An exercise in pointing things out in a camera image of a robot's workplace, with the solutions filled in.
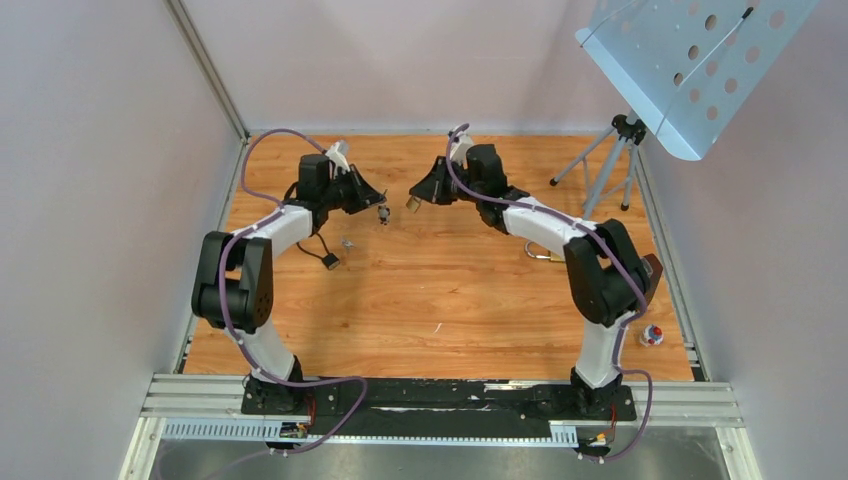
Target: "small bottle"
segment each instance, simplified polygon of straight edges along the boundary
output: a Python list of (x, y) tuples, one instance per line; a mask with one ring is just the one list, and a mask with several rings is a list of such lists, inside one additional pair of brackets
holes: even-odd
[(654, 324), (650, 324), (642, 330), (642, 336), (639, 342), (646, 347), (655, 347), (662, 343), (662, 329)]

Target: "tripod leg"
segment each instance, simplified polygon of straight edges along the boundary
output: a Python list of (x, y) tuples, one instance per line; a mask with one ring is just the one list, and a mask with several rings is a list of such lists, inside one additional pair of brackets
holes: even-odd
[(609, 156), (607, 156), (607, 159), (604, 161), (604, 166), (601, 167), (601, 173), (599, 173), (597, 178), (595, 178), (592, 190), (589, 192), (589, 196), (586, 197), (583, 218), (588, 219), (592, 215), (592, 211), (595, 210), (595, 207), (598, 205), (598, 202), (601, 201), (601, 195), (604, 193), (604, 188), (606, 187), (607, 182), (609, 182), (609, 177), (610, 174), (612, 174), (613, 167), (615, 167), (615, 162), (618, 161), (618, 157), (621, 156), (621, 152), (624, 151), (624, 146), (626, 144), (626, 138), (619, 138), (618, 141), (615, 142), (615, 147), (613, 147)]
[(569, 164), (568, 164), (568, 166), (567, 166), (567, 167), (565, 167), (564, 169), (562, 169), (562, 171), (561, 171), (561, 172), (559, 172), (559, 173), (557, 174), (557, 176), (556, 176), (556, 177), (554, 177), (554, 178), (552, 178), (552, 179), (551, 179), (551, 186), (552, 186), (552, 187), (555, 187), (555, 186), (556, 186), (556, 185), (557, 185), (560, 181), (562, 181), (562, 178), (563, 178), (564, 176), (566, 176), (566, 175), (568, 174), (568, 172), (570, 172), (570, 171), (571, 171), (571, 169), (572, 169), (572, 168), (576, 167), (576, 166), (577, 166), (577, 164), (579, 164), (580, 162), (585, 162), (585, 161), (586, 161), (586, 157), (587, 157), (590, 153), (592, 153), (592, 150), (594, 150), (594, 149), (598, 148), (598, 145), (600, 145), (600, 144), (601, 144), (601, 142), (603, 142), (603, 141), (604, 141), (607, 137), (609, 137), (610, 135), (612, 135), (612, 132), (614, 132), (614, 131), (615, 131), (615, 127), (612, 127), (612, 126), (607, 127), (607, 129), (606, 129), (606, 130), (604, 130), (604, 132), (603, 132), (603, 133), (601, 133), (600, 135), (598, 135), (598, 136), (595, 138), (595, 140), (592, 142), (592, 144), (591, 144), (591, 145), (589, 145), (589, 146), (586, 148), (586, 150), (583, 150), (583, 152), (582, 152), (580, 155), (578, 155), (578, 156), (577, 156), (577, 158), (575, 158), (575, 159), (574, 159), (574, 161), (572, 161), (571, 163), (569, 163)]
[(630, 165), (627, 167), (627, 183), (624, 186), (624, 199), (621, 201), (621, 210), (625, 212), (630, 209), (630, 194), (633, 192), (633, 179), (639, 158), (639, 146), (630, 144)]

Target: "wooden table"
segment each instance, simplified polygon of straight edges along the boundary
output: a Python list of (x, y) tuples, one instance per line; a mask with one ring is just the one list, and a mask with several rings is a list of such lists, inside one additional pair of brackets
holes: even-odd
[[(318, 137), (329, 146), (338, 137)], [(388, 189), (391, 222), (376, 210), (354, 216), (330, 214), (321, 233), (342, 264), (321, 262), (291, 248), (274, 265), (272, 319), (306, 375), (435, 378), (568, 378), (580, 353), (583, 320), (571, 300), (562, 263), (524, 254), (524, 240), (486, 227), (474, 206), (404, 205), (409, 188), (444, 154), (446, 137), (350, 136), (348, 160), (378, 189)], [(566, 213), (581, 213), (582, 172), (558, 187), (550, 178), (575, 158), (590, 137), (486, 137), (503, 159), (509, 181)], [(611, 142), (591, 159), (597, 171)], [(253, 189), (282, 197), (297, 179), (300, 157), (312, 147), (292, 137), (269, 137), (254, 151), (247, 181)], [(626, 174), (619, 162), (610, 185)], [(614, 217), (627, 226), (638, 252), (654, 252), (638, 186), (632, 207), (619, 209), (621, 194), (596, 208), (592, 220)], [(270, 202), (239, 191), (228, 229), (271, 211)], [(349, 253), (344, 236), (355, 244)], [(302, 243), (320, 252), (317, 238)], [(665, 332), (658, 347), (644, 347), (638, 333), (647, 323)], [(655, 380), (691, 381), (680, 329), (663, 283), (649, 314), (628, 332), (622, 362), (649, 370)], [(198, 322), (186, 373), (245, 373), (235, 345), (204, 320)]]

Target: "perforated metal strip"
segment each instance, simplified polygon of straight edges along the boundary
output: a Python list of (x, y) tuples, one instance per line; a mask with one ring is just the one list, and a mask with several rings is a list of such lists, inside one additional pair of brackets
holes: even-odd
[[(237, 421), (220, 419), (172, 418), (162, 434), (163, 440), (237, 440), (282, 443), (308, 443), (320, 438), (281, 438), (283, 423), (270, 420)], [(551, 425), (548, 438), (482, 438), (482, 437), (387, 437), (336, 435), (329, 443), (359, 443), (373, 445), (464, 445), (472, 447), (577, 447), (577, 429), (568, 425)]]

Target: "gray floor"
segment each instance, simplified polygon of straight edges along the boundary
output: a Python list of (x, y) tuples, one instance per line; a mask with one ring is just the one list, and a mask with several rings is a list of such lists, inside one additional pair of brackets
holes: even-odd
[[(632, 431), (620, 429), (616, 444)], [(264, 445), (225, 441), (169, 441), (161, 453), (161, 480), (206, 479)], [(156, 472), (151, 479), (160, 480)], [(605, 465), (578, 461), (571, 450), (509, 447), (323, 445), (291, 458), (260, 457), (216, 480), (423, 480), (423, 479), (652, 479), (726, 480), (715, 430), (649, 428), (628, 457)]]

